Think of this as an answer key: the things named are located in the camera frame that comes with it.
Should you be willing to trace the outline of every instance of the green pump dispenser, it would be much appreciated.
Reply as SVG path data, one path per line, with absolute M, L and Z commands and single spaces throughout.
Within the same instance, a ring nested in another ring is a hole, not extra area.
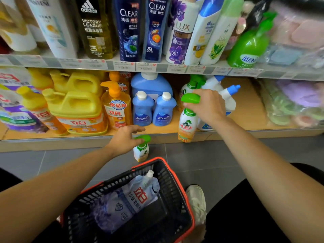
M 276 12 L 265 12 L 266 18 L 256 29 L 245 32 L 234 45 L 227 62 L 231 67 L 251 68 L 269 45 L 267 31 L 273 27 Z
M 138 147 L 143 148 L 147 143 L 151 141 L 150 135 L 139 135 L 137 137 L 134 137 L 133 139 L 144 139 L 144 143 L 138 145 Z
M 196 93 L 187 93 L 187 94 L 184 94 L 182 97 L 181 97 L 181 101 L 182 102 L 189 102 L 189 103 L 194 103 L 194 104 L 198 104 L 200 102 L 200 95 L 197 95 Z M 185 114 L 190 114 L 190 116 L 195 116 L 196 114 L 190 110 L 189 108 L 186 108 L 184 110 L 184 113 Z

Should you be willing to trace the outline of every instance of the person's right hand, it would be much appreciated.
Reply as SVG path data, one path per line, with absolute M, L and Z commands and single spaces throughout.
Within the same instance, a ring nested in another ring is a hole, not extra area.
M 226 119 L 225 101 L 217 91 L 195 89 L 193 93 L 200 95 L 200 102 L 184 103 L 184 106 L 194 111 L 201 120 L 212 126 L 215 121 Z

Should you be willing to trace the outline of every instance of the forearm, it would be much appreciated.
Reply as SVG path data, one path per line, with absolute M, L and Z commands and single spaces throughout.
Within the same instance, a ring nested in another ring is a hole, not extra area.
M 293 242 L 320 242 L 324 238 L 324 187 L 231 119 L 212 126 L 286 236 Z
M 67 208 L 112 155 L 110 149 L 102 148 L 1 192 L 0 242 L 31 242 Z

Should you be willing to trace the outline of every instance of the upper shelf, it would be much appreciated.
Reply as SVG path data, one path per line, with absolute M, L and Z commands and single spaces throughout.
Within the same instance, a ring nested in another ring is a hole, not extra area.
M 80 59 L 58 59 L 50 50 L 41 55 L 0 55 L 0 66 L 49 67 L 64 69 L 110 70 L 126 72 L 157 72 L 180 74 L 213 74 L 226 76 L 244 76 L 258 78 L 297 79 L 324 81 L 324 69 L 298 68 L 295 66 L 280 67 L 256 64 L 256 68 L 231 68 L 226 61 L 214 65 L 186 66 L 170 64 L 162 58 L 161 63 L 120 61 L 119 54 L 111 60 L 92 60 L 85 53 L 79 53 Z

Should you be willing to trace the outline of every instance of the large blue bottle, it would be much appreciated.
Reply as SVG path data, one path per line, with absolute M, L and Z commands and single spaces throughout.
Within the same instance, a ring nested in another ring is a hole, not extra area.
M 169 92 L 164 92 L 156 100 L 156 108 L 153 114 L 153 124 L 156 126 L 165 126 L 171 122 L 176 100 Z
M 132 78 L 131 86 L 132 97 L 135 97 L 138 91 L 144 91 L 155 101 L 163 92 L 169 92 L 173 95 L 169 82 L 158 73 L 137 73 Z
M 143 60 L 161 62 L 164 27 L 171 0 L 146 0 L 145 36 Z
M 113 0 L 121 61 L 139 61 L 142 0 Z
M 144 91 L 138 91 L 133 98 L 133 123 L 139 126 L 147 126 L 152 123 L 152 107 L 154 100 Z

